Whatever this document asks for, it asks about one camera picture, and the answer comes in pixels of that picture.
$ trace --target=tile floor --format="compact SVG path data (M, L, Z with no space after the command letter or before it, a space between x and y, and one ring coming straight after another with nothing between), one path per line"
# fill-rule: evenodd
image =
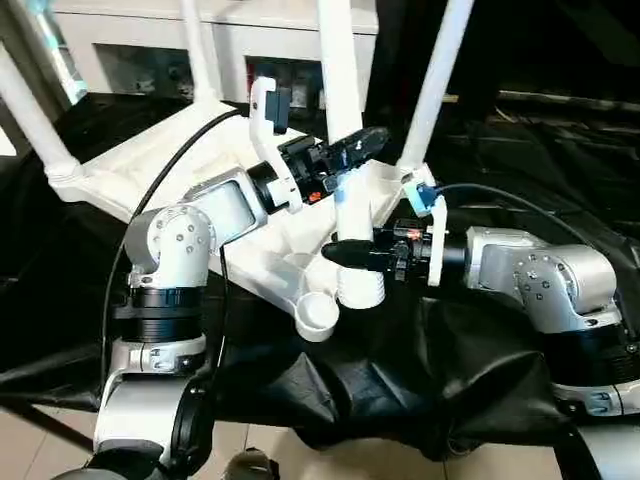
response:
M91 436L95 415L43 410ZM214 451L197 480L218 480L229 459L245 447L260 448L278 461L283 480L445 480L442 464L386 440L346 442L319 453L286 428L219 422L213 436ZM3 480L49 480L82 465L87 457L78 448L0 411ZM561 478L552 450L504 445L485 445L464 459L449 462L447 471L451 480Z

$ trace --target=black cable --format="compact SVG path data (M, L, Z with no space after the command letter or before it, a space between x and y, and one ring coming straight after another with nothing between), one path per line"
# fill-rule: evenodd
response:
M212 357L210 358L211 366L213 366L213 360L214 360L213 355L215 354L216 351L218 352L218 359L215 364L216 368L213 371L214 377L218 372L218 369L222 366L222 363L224 362L224 355L227 350L227 337L225 335L225 331L226 331L227 323L229 320L230 292L229 292L229 272L227 270L227 254L225 253L224 245L220 247L220 270L222 271L222 283L223 283L222 323L220 325L220 329L218 330L218 332L216 332L217 333L216 337L220 338L220 342L217 345L214 345L214 348L211 348L209 350L210 355L212 355Z
M447 468L446 460L442 460L442 473L444 475L444 480L449 480L449 469Z
M550 214L544 208L539 207L535 203L532 203L529 200L525 200L524 198L519 197L518 195L514 195L513 193L509 193L505 190L501 190L500 188L490 187L488 185L481 185L479 183L452 183L450 185L443 185L442 187L435 188L435 191L438 195L443 195L446 192L452 192L456 190L458 191L476 190L476 191L481 191L485 193L491 193L496 197L501 197L505 200L508 200L511 204L524 207L528 210L531 210L545 217L551 223L560 227L566 233L574 237L576 240L580 241L580 243L583 243L593 248L594 250L598 250L597 248L594 247L591 241L589 241L589 239L587 239L584 235L582 235L580 232L578 232L575 228L573 228L571 225L566 223L564 220L561 220L560 218Z
M156 190L158 189L160 184L164 181L164 179L169 174L171 169L176 165L176 163L178 163L178 161L184 156L184 154L187 153L187 151L198 140L200 140L200 138L202 138L202 136L205 133L207 133L209 130L211 130L215 126L219 125L220 123L224 122L228 118L234 117L236 115L240 115L240 112L238 110L231 110L229 112L225 112L222 115L219 115L216 118L214 118L213 120L210 120L209 122L204 124L196 133L194 133L178 149L178 151L173 155L173 157L171 157L169 162L167 162L167 164L160 171L160 173L155 178L153 183L149 186L149 188L147 189L147 191L143 195L142 199L140 200L140 203L138 203L138 206L136 207L134 212L131 214L131 219L133 220L135 217L137 217L138 215L140 215L143 212L143 210L145 209L145 207L149 203L149 200L151 200L151 197L156 192ZM102 343L101 343L102 353L101 353L101 357L100 357L100 385L101 385L101 390L104 389L105 383L107 381L107 372L108 372L108 368L109 368L108 365L107 365L107 360L108 360L108 357L107 357L107 343L108 343L107 326L108 326L108 323L109 323L109 303L110 303L110 300L111 300L111 290L113 288L113 279L114 279L114 277L116 275L116 271L118 269L118 263L120 263L120 258L122 257L122 252L124 251L124 239L125 239L125 236L123 235L122 236L122 240L120 240L120 245L118 245L118 250L116 251L116 255L113 258L113 264L111 265L111 271L109 272L109 277L107 279L107 286L105 288L104 303L102 305L102 324L100 326L100 328L101 328L100 334L102 336Z

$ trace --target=white rod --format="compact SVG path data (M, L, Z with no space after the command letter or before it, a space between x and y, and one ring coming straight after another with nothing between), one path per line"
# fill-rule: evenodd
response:
M358 71L348 0L318 0L322 80L329 142L362 128ZM371 240L373 225L366 179L367 169L341 176L334 194L340 240ZM371 308L384 299L380 273L341 268L338 298L349 308Z
M400 168L415 170L424 161L471 15L473 1L449 0L447 3L407 141L396 164Z
M329 142L362 128L349 0L318 0L322 82Z
M60 140L1 41L0 96L40 157L50 180L66 180L80 174L80 163Z
M217 98L217 93L213 87L213 81L207 67L207 57L204 54L202 23L200 21L196 0L181 0L180 6L187 35L189 65L191 66L191 76L194 87L194 102L203 99Z

